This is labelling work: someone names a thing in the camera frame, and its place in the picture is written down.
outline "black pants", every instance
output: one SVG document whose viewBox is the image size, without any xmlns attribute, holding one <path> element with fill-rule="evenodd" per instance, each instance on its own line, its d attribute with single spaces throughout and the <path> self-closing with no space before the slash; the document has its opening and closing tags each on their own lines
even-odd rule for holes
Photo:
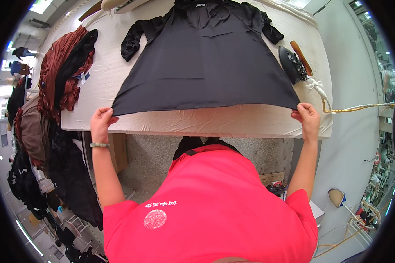
<svg viewBox="0 0 395 263">
<path fill-rule="evenodd" d="M 183 136 L 183 139 L 181 139 L 179 143 L 179 148 L 177 148 L 176 152 L 174 153 L 173 161 L 179 158 L 183 153 L 189 150 L 193 150 L 195 148 L 204 146 L 204 145 L 210 145 L 210 144 L 221 144 L 224 146 L 227 146 L 228 148 L 240 153 L 233 145 L 226 143 L 223 140 L 216 140 L 214 139 L 216 137 L 210 137 L 205 144 L 200 140 L 200 137 L 190 137 L 190 136 Z"/>
</svg>

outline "wooden iron handle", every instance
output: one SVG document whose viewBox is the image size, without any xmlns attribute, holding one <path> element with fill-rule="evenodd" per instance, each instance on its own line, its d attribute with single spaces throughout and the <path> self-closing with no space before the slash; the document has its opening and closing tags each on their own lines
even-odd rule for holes
<svg viewBox="0 0 395 263">
<path fill-rule="evenodd" d="M 299 45 L 297 45 L 297 43 L 294 40 L 291 41 L 290 44 L 291 44 L 291 47 L 296 52 L 297 56 L 299 56 L 300 61 L 303 63 L 303 66 L 306 69 L 307 75 L 313 76 L 312 68 L 309 66 L 309 63 L 307 62 L 306 58 L 304 57 Z"/>
</svg>

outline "forearm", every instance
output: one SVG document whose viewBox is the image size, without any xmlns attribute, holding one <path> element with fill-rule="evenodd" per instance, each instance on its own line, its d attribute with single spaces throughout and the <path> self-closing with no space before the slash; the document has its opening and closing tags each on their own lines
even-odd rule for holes
<svg viewBox="0 0 395 263">
<path fill-rule="evenodd" d="M 288 186 L 287 197 L 293 192 L 304 189 L 307 192 L 307 197 L 311 198 L 313 191 L 313 184 L 315 181 L 316 159 L 318 156 L 318 142 L 305 141 L 303 144 L 300 158 L 297 163 L 296 170 L 291 178 Z"/>
<path fill-rule="evenodd" d="M 92 149 L 92 163 L 101 207 L 125 201 L 108 148 L 94 147 Z"/>
</svg>

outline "red sleeve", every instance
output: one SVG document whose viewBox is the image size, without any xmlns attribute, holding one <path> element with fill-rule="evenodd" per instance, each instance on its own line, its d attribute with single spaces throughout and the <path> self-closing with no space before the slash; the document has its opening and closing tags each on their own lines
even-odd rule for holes
<svg viewBox="0 0 395 263">
<path fill-rule="evenodd" d="M 314 252 L 318 242 L 318 225 L 316 224 L 315 217 L 313 216 L 312 208 L 310 207 L 306 190 L 300 189 L 293 192 L 285 200 L 285 203 L 292 210 L 294 210 L 294 212 L 300 218 L 302 226 L 306 231 L 307 237 L 310 240 L 310 247 L 313 247 Z"/>
<path fill-rule="evenodd" d="M 126 200 L 118 204 L 107 205 L 104 207 L 104 250 L 107 250 L 108 243 L 110 242 L 116 230 L 125 221 L 129 214 L 138 206 L 138 203 Z"/>
</svg>

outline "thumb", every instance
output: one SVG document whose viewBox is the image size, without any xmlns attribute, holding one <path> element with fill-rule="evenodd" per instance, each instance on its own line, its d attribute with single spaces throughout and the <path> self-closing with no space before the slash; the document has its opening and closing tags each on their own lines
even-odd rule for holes
<svg viewBox="0 0 395 263">
<path fill-rule="evenodd" d="M 108 111 L 106 111 L 104 114 L 102 114 L 101 120 L 104 123 L 107 123 L 110 120 L 112 115 L 113 115 L 113 109 L 110 108 Z"/>
<path fill-rule="evenodd" d="M 298 104 L 297 105 L 297 110 L 299 111 L 299 113 L 300 113 L 300 115 L 302 116 L 303 119 L 309 118 L 309 111 L 306 108 L 304 108 L 303 105 Z"/>
</svg>

